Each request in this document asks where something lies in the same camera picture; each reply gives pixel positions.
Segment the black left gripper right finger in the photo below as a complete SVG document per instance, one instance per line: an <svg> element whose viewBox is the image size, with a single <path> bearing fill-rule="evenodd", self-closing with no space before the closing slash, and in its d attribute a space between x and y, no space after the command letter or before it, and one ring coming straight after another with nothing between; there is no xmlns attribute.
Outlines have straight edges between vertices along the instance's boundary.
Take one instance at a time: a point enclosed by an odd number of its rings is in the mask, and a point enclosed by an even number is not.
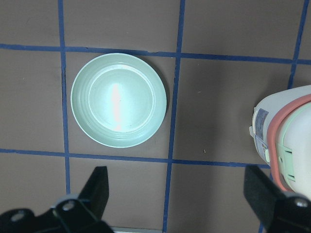
<svg viewBox="0 0 311 233"><path fill-rule="evenodd" d="M282 191L258 166L246 166L243 194L268 233L309 233L311 201Z"/></svg>

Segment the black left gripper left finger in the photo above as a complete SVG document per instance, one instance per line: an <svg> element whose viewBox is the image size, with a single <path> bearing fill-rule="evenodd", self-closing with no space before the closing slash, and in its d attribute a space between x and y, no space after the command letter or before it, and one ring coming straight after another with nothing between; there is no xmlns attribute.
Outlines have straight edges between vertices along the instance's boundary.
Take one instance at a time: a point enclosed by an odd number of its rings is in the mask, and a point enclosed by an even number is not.
<svg viewBox="0 0 311 233"><path fill-rule="evenodd" d="M102 221L107 201L107 167L97 166L80 194L63 199L52 212L64 233L107 233L108 225Z"/></svg>

